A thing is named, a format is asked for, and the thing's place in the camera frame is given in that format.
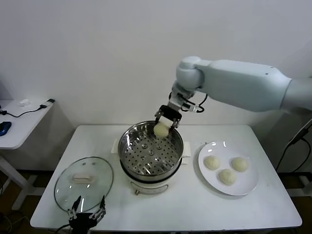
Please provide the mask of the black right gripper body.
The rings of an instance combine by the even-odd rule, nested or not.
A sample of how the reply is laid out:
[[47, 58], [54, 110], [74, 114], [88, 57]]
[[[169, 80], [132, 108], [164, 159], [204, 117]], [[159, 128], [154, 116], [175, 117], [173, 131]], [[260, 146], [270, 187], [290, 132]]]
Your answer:
[[162, 111], [163, 115], [162, 117], [171, 119], [171, 118], [181, 118], [182, 114], [180, 113], [180, 110], [182, 108], [182, 105], [184, 103], [183, 95], [180, 93], [170, 93], [169, 94], [169, 100], [166, 105], [161, 105], [158, 111]]

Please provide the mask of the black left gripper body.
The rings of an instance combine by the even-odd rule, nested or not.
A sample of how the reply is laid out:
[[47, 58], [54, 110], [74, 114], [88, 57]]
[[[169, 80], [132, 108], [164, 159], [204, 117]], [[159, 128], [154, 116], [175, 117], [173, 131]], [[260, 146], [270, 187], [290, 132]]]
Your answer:
[[95, 226], [95, 219], [91, 213], [79, 213], [76, 218], [69, 218], [69, 224], [73, 234], [88, 234], [88, 231]]

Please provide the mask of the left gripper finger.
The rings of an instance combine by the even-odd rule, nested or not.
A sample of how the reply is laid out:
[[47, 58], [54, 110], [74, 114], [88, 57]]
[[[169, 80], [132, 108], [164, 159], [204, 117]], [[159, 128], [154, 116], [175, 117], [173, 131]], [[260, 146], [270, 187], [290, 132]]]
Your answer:
[[78, 197], [78, 199], [73, 203], [72, 208], [67, 210], [69, 220], [73, 220], [77, 218], [77, 209], [81, 201], [81, 196]]
[[93, 212], [89, 218], [95, 221], [101, 221], [103, 217], [106, 215], [106, 208], [105, 208], [105, 196], [102, 197], [102, 200], [99, 204], [99, 208]]

